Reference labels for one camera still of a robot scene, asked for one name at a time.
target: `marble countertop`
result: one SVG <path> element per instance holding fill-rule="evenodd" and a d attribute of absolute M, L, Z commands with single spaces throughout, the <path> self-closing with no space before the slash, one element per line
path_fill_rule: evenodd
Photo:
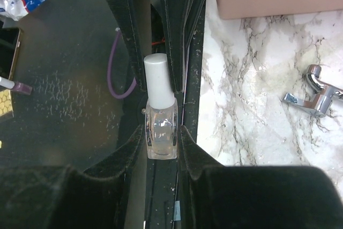
<path fill-rule="evenodd" d="M 197 143 L 224 165 L 311 165 L 343 196 L 343 102 L 316 118 L 284 103 L 302 75 L 343 88 L 343 11 L 221 20 L 207 0 Z"/>

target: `clear nail polish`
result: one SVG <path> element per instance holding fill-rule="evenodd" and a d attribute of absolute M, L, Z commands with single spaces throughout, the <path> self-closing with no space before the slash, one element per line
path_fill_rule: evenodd
<path fill-rule="evenodd" d="M 177 156 L 177 101 L 170 85 L 167 55 L 144 58 L 148 102 L 145 112 L 147 155 L 151 159 Z"/>
<path fill-rule="evenodd" d="M 177 156 L 177 101 L 165 109 L 146 105 L 146 142 L 148 158 L 174 159 Z"/>

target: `purple wire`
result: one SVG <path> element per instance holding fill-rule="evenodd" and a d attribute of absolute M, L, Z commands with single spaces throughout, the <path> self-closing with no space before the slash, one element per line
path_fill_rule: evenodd
<path fill-rule="evenodd" d="M 133 78 L 133 81 L 132 81 L 131 86 L 129 87 L 129 89 L 125 93 L 123 93 L 121 95 L 115 93 L 115 91 L 113 90 L 113 87 L 112 87 L 112 81 L 111 81 L 112 61 L 113 61 L 114 54 L 116 53 L 119 37 L 121 35 L 122 35 L 121 31 L 118 31 L 118 33 L 116 35 L 116 38 L 115 38 L 115 40 L 113 42 L 113 45 L 112 45 L 111 54 L 109 55 L 108 68 L 107 68 L 107 85 L 108 85 L 108 89 L 109 89 L 109 92 L 111 93 L 111 95 L 114 98 L 116 98 L 116 99 L 125 99 L 126 97 L 128 97 L 132 93 L 132 91 L 135 89 L 135 87 L 137 85 L 136 79 Z"/>

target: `purple cable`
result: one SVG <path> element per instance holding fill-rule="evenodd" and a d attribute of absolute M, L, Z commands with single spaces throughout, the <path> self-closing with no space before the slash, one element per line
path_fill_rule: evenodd
<path fill-rule="evenodd" d="M 114 57 L 114 54 L 116 53 L 116 48 L 117 48 L 117 45 L 118 45 L 118 41 L 119 41 L 119 37 L 122 35 L 121 31 L 118 31 L 117 35 L 116 35 L 116 38 L 113 42 L 113 45 L 112 45 L 112 50 L 111 50 L 111 54 L 109 55 L 109 60 L 108 60 L 108 68 L 107 68 L 107 85 L 108 85 L 108 89 L 109 89 L 109 92 L 111 93 L 111 95 L 116 98 L 116 99 L 125 99 L 126 97 L 128 97 L 132 91 L 135 89 L 137 83 L 136 83 L 136 79 L 133 78 L 133 81 L 131 83 L 131 86 L 129 87 L 129 89 L 119 95 L 117 93 L 115 93 L 115 91 L 113 90 L 113 87 L 112 87 L 112 82 L 111 82 L 111 68 L 112 68 L 112 61 L 113 61 L 113 57 Z"/>

